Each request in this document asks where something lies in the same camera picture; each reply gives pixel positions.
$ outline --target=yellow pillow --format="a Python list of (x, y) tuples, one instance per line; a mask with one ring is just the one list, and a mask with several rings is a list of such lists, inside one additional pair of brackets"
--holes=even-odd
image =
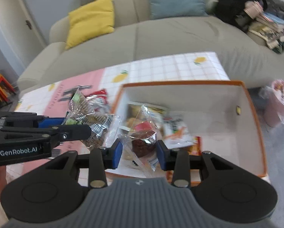
[(114, 31), (113, 0), (96, 0), (68, 14), (70, 28), (65, 49)]

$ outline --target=black backpack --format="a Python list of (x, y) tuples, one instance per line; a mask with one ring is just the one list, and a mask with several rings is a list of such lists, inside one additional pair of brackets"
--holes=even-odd
[[(247, 1), (261, 0), (219, 0), (215, 8), (215, 15), (223, 22), (236, 26), (243, 32), (247, 32), (249, 24), (253, 21), (245, 12), (244, 4)], [(263, 1), (263, 10), (266, 10), (268, 5), (266, 0)], [(243, 21), (238, 24), (238, 19), (243, 18)]]

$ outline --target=beige sofa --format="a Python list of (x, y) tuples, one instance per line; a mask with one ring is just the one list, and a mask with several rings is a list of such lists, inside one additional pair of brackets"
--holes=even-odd
[[(208, 9), (211, 1), (205, 0)], [(247, 87), (284, 79), (284, 53), (274, 53), (263, 40), (251, 39), (214, 16), (151, 20), (148, 0), (114, 0), (114, 6), (114, 33), (67, 51), (68, 17), (56, 22), (50, 44), (18, 79), (19, 89), (35, 89), (133, 60), (197, 51), (215, 51), (230, 79), (242, 80)]]

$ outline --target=white box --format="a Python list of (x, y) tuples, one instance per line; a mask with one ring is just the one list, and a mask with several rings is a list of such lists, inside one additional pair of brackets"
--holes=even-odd
[[(209, 150), (257, 176), (266, 176), (261, 129), (243, 82), (162, 81), (125, 84), (117, 95), (112, 112), (126, 117), (130, 101), (160, 105), (182, 113), (191, 135), (201, 136), (201, 151)], [(237, 114), (237, 107), (241, 109), (240, 115)], [(191, 181), (200, 182), (197, 170), (192, 171)]]

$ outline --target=white door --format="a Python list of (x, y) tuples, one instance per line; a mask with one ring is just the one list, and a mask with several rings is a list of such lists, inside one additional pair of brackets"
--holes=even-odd
[(46, 46), (22, 0), (0, 0), (0, 29), (24, 68)]

